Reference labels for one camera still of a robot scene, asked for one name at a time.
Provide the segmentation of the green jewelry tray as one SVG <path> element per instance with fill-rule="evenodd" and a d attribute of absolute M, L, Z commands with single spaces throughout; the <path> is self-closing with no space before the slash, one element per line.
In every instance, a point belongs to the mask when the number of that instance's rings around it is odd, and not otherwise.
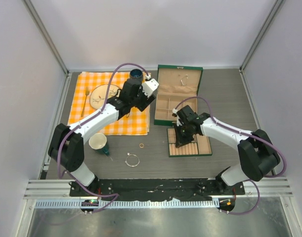
<path fill-rule="evenodd" d="M 176 135 L 173 128 L 167 129 L 169 157 L 200 157 L 211 156 L 210 140 L 206 136 L 193 135 L 193 140 L 184 146 L 176 146 Z"/>

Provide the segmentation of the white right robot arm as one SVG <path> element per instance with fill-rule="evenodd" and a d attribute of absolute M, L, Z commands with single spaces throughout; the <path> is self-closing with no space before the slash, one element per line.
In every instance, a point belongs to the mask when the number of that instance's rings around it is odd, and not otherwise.
<path fill-rule="evenodd" d="M 241 130 L 222 123 L 208 113 L 197 114 L 190 106 L 173 109 L 176 147 L 189 144 L 195 135 L 214 138 L 238 152 L 239 163 L 221 171 L 215 186 L 221 195 L 229 194 L 234 185 L 245 180 L 260 181 L 281 161 L 267 133 Z"/>

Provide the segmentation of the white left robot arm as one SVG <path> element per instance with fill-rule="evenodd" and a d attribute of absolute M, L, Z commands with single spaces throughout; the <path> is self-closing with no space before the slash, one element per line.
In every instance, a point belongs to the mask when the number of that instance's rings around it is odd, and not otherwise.
<path fill-rule="evenodd" d="M 59 124 L 54 130 L 48 155 L 81 183 L 87 197 L 97 193 L 97 177 L 86 166 L 84 144 L 98 131 L 127 115 L 131 108 L 144 111 L 154 100 L 159 84 L 155 79 L 141 82 L 127 79 L 123 88 L 96 112 L 72 125 Z"/>

